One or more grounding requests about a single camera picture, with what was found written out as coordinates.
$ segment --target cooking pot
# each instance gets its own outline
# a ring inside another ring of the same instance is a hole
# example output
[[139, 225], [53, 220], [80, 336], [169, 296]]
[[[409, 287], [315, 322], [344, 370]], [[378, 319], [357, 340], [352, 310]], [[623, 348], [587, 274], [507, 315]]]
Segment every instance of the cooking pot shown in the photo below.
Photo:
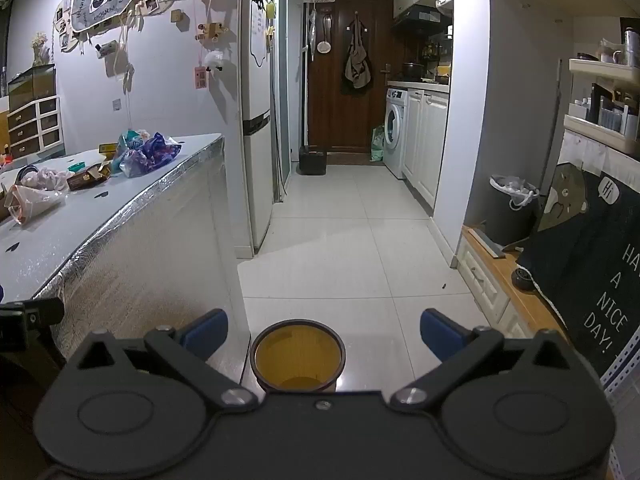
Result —
[[403, 63], [402, 76], [410, 79], [419, 80], [424, 73], [424, 65], [417, 63]]

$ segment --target tile floor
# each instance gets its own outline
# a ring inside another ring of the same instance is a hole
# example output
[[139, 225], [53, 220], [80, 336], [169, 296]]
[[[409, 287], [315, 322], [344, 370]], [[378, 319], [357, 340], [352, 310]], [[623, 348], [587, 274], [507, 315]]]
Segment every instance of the tile floor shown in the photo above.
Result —
[[[249, 327], [295, 317], [334, 329], [346, 346], [338, 390], [385, 397], [439, 360], [420, 339], [433, 307], [472, 328], [487, 324], [427, 227], [427, 213], [385, 166], [292, 174], [258, 255], [238, 265]], [[248, 366], [242, 383], [260, 393]]]

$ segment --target teal plastic bag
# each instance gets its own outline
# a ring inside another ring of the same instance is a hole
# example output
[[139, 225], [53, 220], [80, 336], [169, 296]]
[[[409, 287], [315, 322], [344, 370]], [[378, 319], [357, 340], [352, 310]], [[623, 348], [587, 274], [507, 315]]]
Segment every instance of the teal plastic bag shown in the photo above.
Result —
[[383, 148], [385, 145], [385, 127], [380, 124], [373, 129], [371, 136], [371, 161], [377, 162], [382, 160]]

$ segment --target drawer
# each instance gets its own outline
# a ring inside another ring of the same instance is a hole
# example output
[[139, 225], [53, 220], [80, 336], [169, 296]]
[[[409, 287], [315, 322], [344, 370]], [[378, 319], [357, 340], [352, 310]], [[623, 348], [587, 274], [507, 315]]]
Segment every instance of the drawer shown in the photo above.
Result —
[[58, 126], [58, 114], [48, 115], [40, 119], [41, 131], [49, 130]]
[[53, 130], [52, 132], [48, 132], [43, 134], [42, 136], [42, 145], [46, 148], [47, 146], [52, 145], [54, 142], [58, 142], [60, 140], [60, 131]]
[[458, 250], [458, 272], [492, 326], [500, 321], [509, 297], [464, 238]]
[[9, 123], [9, 129], [15, 128], [16, 126], [20, 126], [27, 121], [31, 121], [36, 118], [36, 105], [33, 104], [16, 112], [13, 115], [8, 116], [6, 119]]
[[498, 323], [498, 330], [505, 337], [511, 339], [526, 339], [533, 337], [533, 332], [526, 321], [520, 316], [511, 301], [502, 314], [502, 319]]
[[21, 128], [16, 128], [9, 132], [9, 140], [11, 140], [11, 144], [16, 144], [17, 142], [22, 142], [23, 140], [29, 139], [30, 137], [36, 136], [38, 134], [38, 121], [31, 121], [28, 124], [24, 124]]
[[14, 158], [20, 158], [21, 156], [30, 155], [31, 153], [38, 153], [40, 151], [40, 138], [34, 137], [33, 139], [25, 140], [20, 144], [16, 144], [11, 147], [11, 154]]
[[58, 98], [49, 99], [48, 101], [41, 101], [38, 106], [40, 107], [40, 114], [48, 114], [55, 112], [58, 109]]

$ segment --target metal bolt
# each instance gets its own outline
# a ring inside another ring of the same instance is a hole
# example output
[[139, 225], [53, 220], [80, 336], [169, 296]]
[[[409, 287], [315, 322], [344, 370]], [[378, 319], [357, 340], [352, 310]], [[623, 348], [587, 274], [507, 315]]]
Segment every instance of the metal bolt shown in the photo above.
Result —
[[254, 396], [244, 388], [232, 388], [223, 393], [221, 399], [227, 406], [244, 406], [252, 402]]
[[332, 403], [330, 401], [328, 401], [328, 400], [318, 400], [316, 402], [316, 408], [318, 410], [323, 410], [324, 412], [326, 410], [330, 410], [332, 408], [332, 406], [333, 406]]
[[427, 400], [427, 392], [420, 388], [403, 388], [396, 393], [396, 399], [402, 404], [420, 404]]

